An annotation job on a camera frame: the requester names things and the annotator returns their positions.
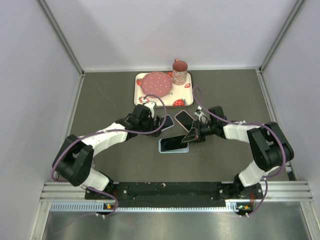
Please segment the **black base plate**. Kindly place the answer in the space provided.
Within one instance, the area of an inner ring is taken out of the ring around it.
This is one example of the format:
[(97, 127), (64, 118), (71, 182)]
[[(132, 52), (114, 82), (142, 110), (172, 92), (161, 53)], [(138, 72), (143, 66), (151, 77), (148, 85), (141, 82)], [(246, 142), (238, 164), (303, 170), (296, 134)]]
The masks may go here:
[(119, 207), (221, 207), (225, 200), (252, 202), (263, 197), (258, 183), (240, 190), (233, 182), (119, 182), (107, 188)]

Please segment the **pink floral mug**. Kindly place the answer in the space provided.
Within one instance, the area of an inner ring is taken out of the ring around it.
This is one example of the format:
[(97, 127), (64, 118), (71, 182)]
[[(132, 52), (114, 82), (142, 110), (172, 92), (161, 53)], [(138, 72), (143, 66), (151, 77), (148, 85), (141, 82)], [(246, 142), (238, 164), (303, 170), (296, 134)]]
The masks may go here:
[(172, 64), (172, 81), (176, 85), (183, 85), (187, 81), (188, 64), (179, 59), (175, 59)]

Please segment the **pink polka dot plate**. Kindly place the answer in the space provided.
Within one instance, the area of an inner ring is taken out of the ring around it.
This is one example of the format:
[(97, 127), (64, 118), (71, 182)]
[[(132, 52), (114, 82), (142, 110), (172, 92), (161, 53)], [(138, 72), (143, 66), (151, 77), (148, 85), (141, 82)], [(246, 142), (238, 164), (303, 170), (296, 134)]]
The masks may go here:
[(160, 98), (169, 94), (173, 88), (173, 81), (164, 72), (147, 73), (140, 82), (140, 88), (145, 95), (156, 95)]

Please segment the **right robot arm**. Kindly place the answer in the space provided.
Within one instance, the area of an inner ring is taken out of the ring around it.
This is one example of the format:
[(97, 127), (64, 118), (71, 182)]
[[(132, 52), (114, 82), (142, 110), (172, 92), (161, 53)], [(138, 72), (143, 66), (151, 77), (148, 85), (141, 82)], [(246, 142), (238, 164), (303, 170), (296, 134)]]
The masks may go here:
[(201, 143), (206, 136), (215, 135), (250, 145), (253, 161), (234, 177), (231, 195), (245, 198), (269, 173), (294, 158), (294, 150), (276, 122), (262, 125), (245, 121), (228, 121), (221, 106), (208, 110), (210, 120), (195, 120), (183, 143)]

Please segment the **strawberry print tray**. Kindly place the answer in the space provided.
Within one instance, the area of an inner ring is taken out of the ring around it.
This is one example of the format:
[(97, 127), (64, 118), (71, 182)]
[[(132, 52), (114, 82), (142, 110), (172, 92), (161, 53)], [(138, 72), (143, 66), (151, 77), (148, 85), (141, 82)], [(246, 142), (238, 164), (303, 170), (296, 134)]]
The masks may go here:
[[(145, 96), (141, 89), (141, 79), (147, 74), (147, 72), (138, 73), (135, 76), (134, 97), (133, 103), (138, 105), (142, 103), (142, 99)], [(183, 85), (173, 84), (172, 89), (166, 95), (161, 97), (166, 107), (187, 107), (194, 103), (193, 97), (193, 83), (192, 76), (188, 72), (186, 83)]]

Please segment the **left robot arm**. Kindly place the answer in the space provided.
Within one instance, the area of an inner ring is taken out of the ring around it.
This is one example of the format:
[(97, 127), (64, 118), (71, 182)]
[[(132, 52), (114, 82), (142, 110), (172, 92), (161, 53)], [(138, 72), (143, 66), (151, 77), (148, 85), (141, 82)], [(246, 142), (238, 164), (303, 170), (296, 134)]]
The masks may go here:
[(155, 115), (155, 108), (154, 101), (138, 104), (132, 113), (104, 129), (81, 137), (69, 135), (52, 163), (51, 174), (58, 173), (74, 187), (96, 189), (102, 198), (109, 198), (114, 191), (113, 181), (94, 169), (93, 158), (137, 135), (158, 137), (161, 134), (161, 117)]

